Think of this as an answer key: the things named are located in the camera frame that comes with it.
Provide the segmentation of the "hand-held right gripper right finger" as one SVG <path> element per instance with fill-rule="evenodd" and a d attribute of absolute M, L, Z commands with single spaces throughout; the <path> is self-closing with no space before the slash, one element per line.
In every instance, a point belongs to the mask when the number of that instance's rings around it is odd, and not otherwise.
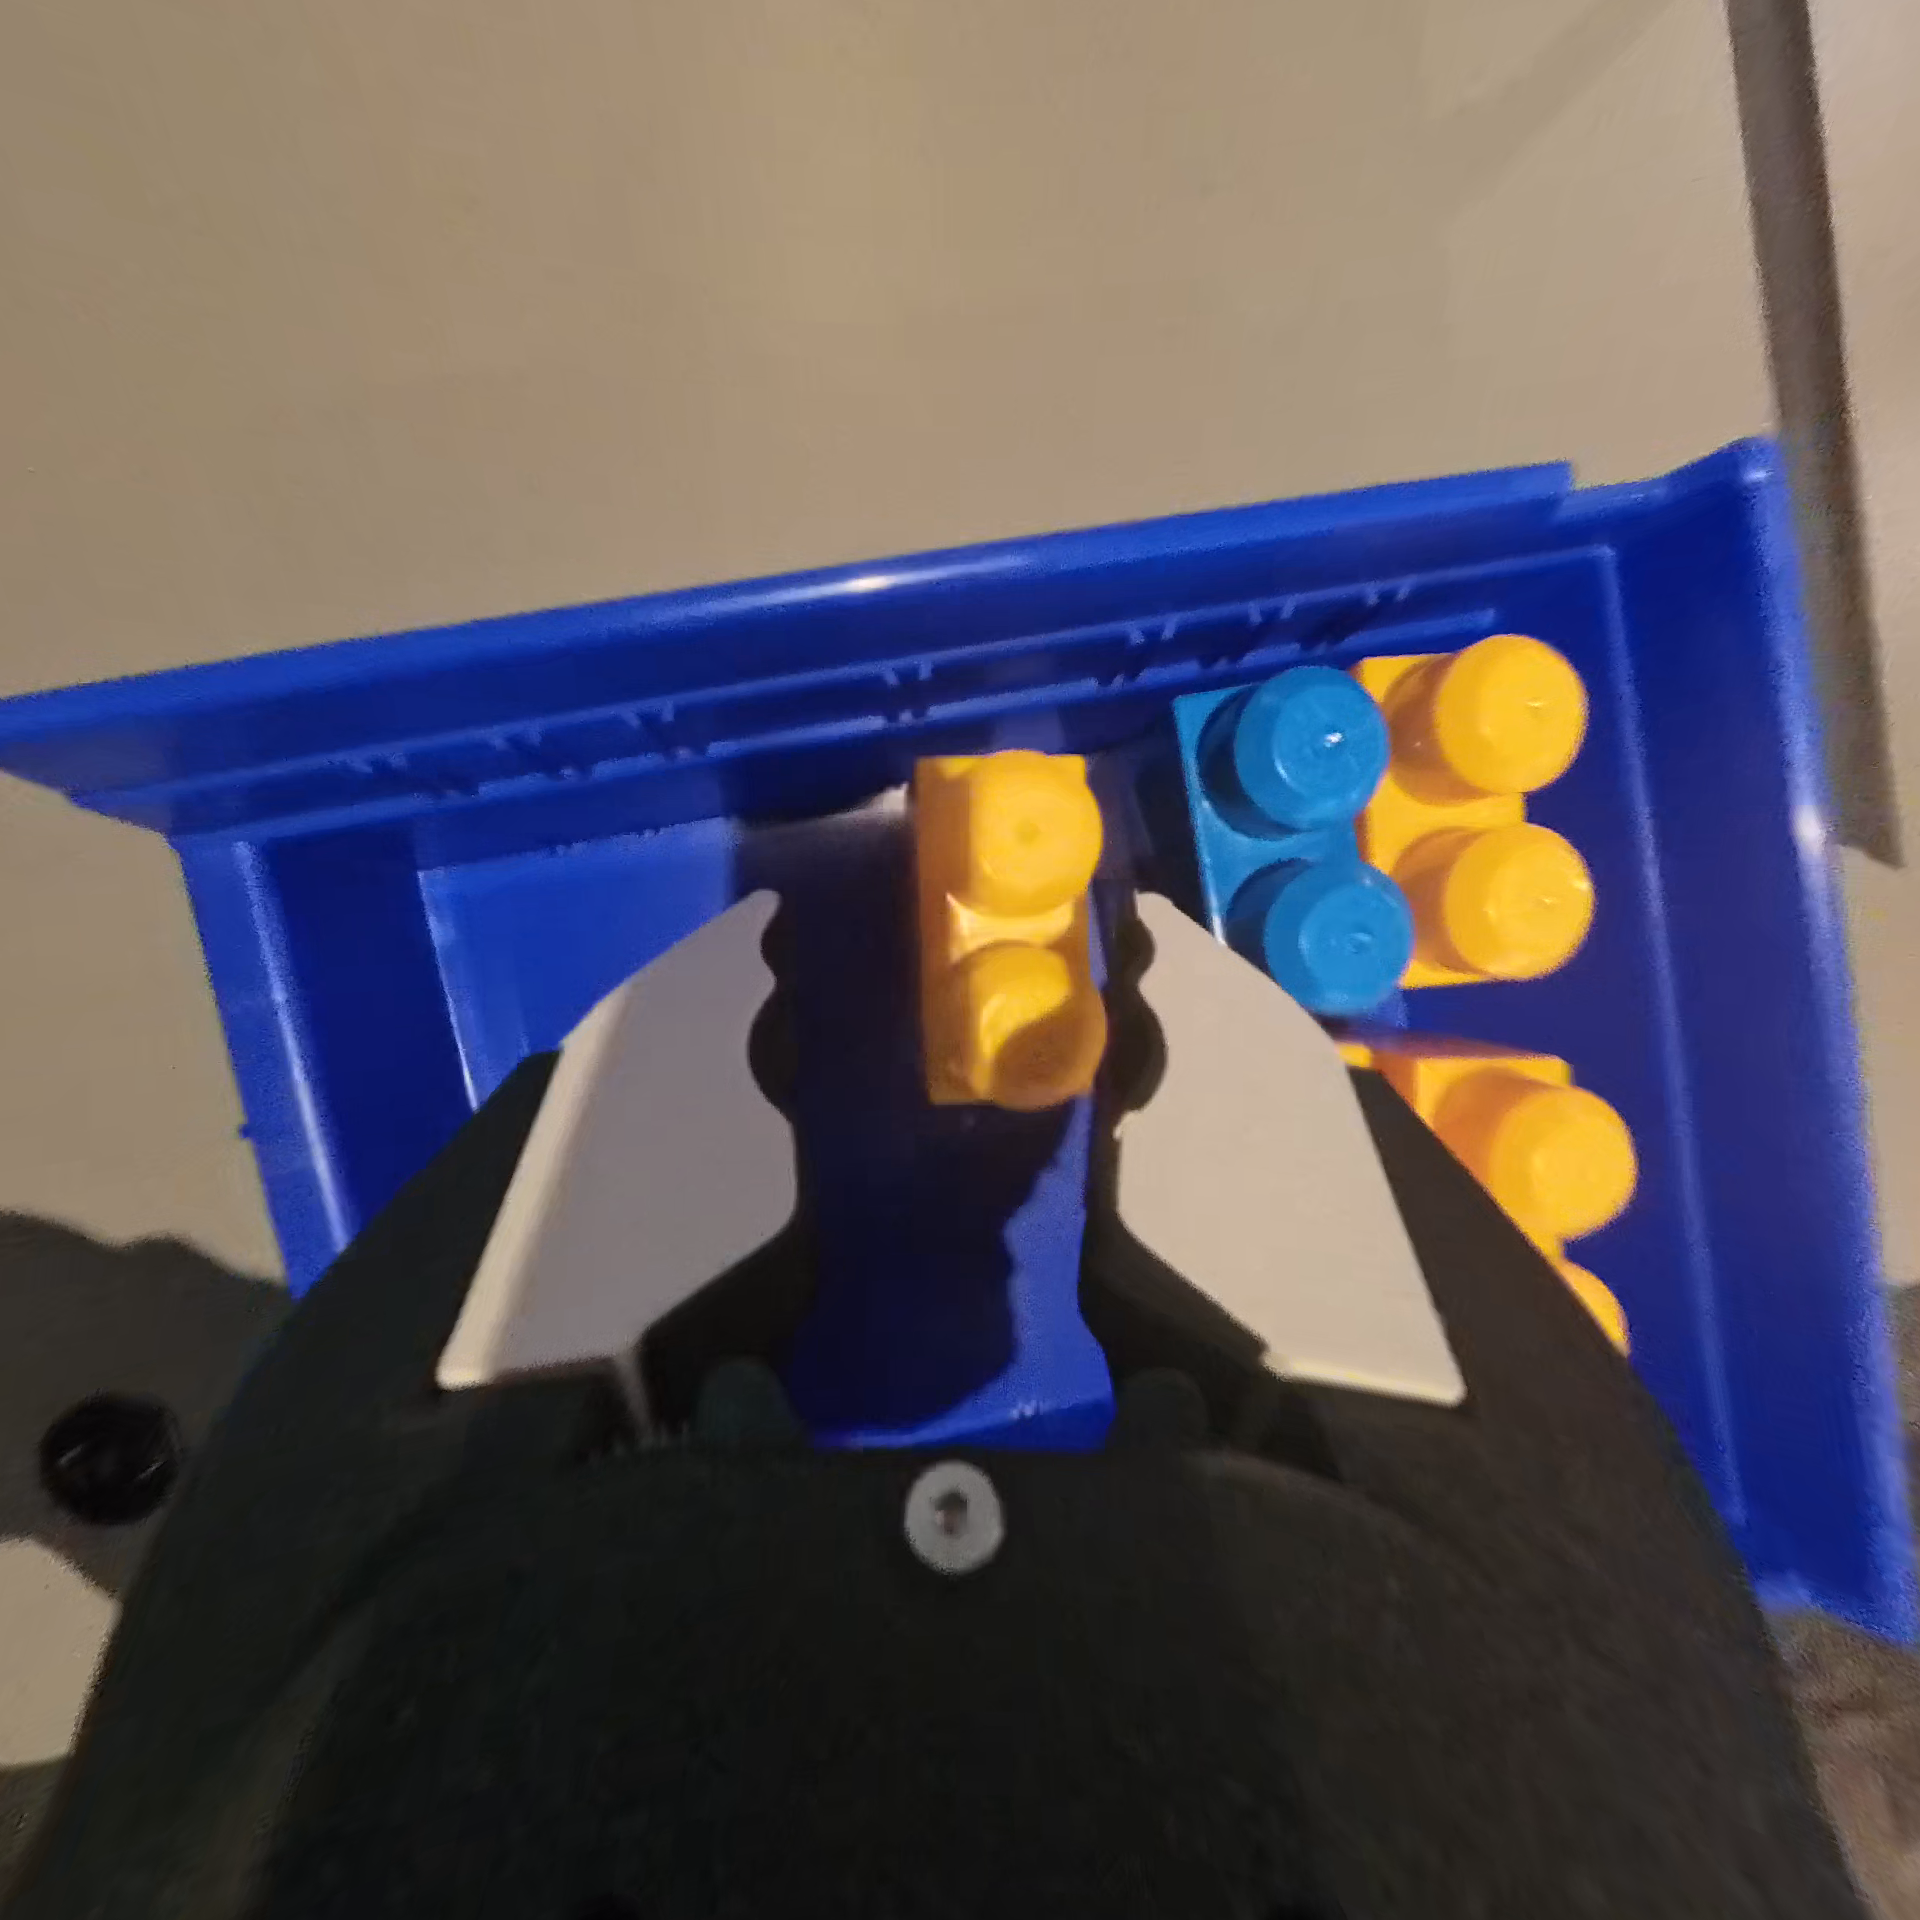
<path fill-rule="evenodd" d="M 1178 1372 L 1212 1407 L 1311 1386 L 1468 1396 L 1377 1133 L 1334 1037 L 1167 895 L 1111 948 L 1083 1319 L 1116 1382 Z"/>

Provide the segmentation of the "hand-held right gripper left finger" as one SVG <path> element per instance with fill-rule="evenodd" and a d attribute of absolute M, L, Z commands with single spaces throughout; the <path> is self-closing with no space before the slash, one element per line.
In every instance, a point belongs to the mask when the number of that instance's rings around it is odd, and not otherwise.
<path fill-rule="evenodd" d="M 752 1069 L 780 903 L 743 895 L 570 1029 L 436 1387 L 607 1370 L 650 1396 L 642 1341 L 794 1220 L 794 1132 Z"/>

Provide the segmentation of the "yellow two-stud mega block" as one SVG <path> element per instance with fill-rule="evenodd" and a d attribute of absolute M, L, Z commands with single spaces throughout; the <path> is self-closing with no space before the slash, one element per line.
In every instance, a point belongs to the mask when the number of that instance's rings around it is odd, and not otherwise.
<path fill-rule="evenodd" d="M 1108 1042 L 1091 939 L 1106 834 L 1086 758 L 920 758 L 911 823 L 928 1099 L 1046 1114 L 1091 1092 Z"/>
<path fill-rule="evenodd" d="M 1630 1354 L 1619 1295 L 1568 1258 L 1570 1241 L 1610 1227 L 1636 1196 L 1641 1159 L 1622 1114 L 1542 1052 L 1386 1027 L 1335 1045 L 1350 1065 L 1380 1071 Z"/>
<path fill-rule="evenodd" d="M 1587 858 L 1530 815 L 1590 733 L 1590 690 L 1545 639 L 1496 633 L 1452 653 L 1352 667 L 1387 732 L 1387 763 L 1358 821 L 1360 854 L 1408 903 L 1404 990 L 1532 980 L 1590 939 Z"/>

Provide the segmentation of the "blue plastic bin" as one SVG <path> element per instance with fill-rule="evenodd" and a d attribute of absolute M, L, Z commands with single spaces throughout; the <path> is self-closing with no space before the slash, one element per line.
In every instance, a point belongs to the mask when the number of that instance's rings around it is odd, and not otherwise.
<path fill-rule="evenodd" d="M 163 834 L 292 1292 L 522 1058 L 764 889 L 792 910 L 828 1244 L 788 1391 L 840 1445 L 1089 1450 L 1094 1111 L 932 1111 L 908 853 L 852 809 L 935 751 L 1091 757 L 1111 854 L 1200 913 L 1187 695 L 1548 639 L 1591 732 L 1542 818 L 1582 954 L 1391 1025 L 1545 1052 L 1630 1127 L 1591 1241 L 1770 1604 L 1915 1637 L 1905 1421 L 1793 505 L 1748 438 L 976 545 L 4 702 L 15 778 Z"/>

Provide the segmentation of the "blue two-stud mega block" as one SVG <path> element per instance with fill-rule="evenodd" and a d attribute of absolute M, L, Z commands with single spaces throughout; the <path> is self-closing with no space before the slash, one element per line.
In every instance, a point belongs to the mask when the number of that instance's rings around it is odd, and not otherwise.
<path fill-rule="evenodd" d="M 1318 1018 L 1369 1018 L 1401 988 L 1414 916 L 1360 853 L 1387 766 L 1380 706 L 1308 663 L 1174 703 L 1202 923 Z"/>

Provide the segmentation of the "black table grommet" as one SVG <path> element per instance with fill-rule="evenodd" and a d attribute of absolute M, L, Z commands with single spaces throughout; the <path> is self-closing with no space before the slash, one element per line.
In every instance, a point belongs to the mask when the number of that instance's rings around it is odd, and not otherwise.
<path fill-rule="evenodd" d="M 72 1521 L 119 1530 L 161 1511 L 183 1457 L 183 1431 L 161 1399 L 104 1391 L 48 1421 L 36 1445 L 36 1475 Z"/>

